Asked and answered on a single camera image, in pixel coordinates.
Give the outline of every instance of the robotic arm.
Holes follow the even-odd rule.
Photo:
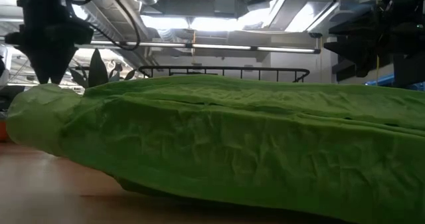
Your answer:
[[[330,28],[343,42],[324,47],[355,63],[356,76],[377,67],[377,56],[391,56],[399,87],[425,81],[424,0],[382,0],[370,11]]]
[[[24,25],[18,33],[8,34],[5,42],[28,56],[41,84],[49,79],[59,84],[77,51],[75,45],[90,44],[90,24],[72,16],[70,5],[65,7],[60,0],[19,0],[17,5],[23,8]]]

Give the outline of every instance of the green lettuce prop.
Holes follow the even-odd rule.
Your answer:
[[[113,82],[13,101],[18,144],[124,188],[355,223],[425,221],[425,94],[222,76]]]

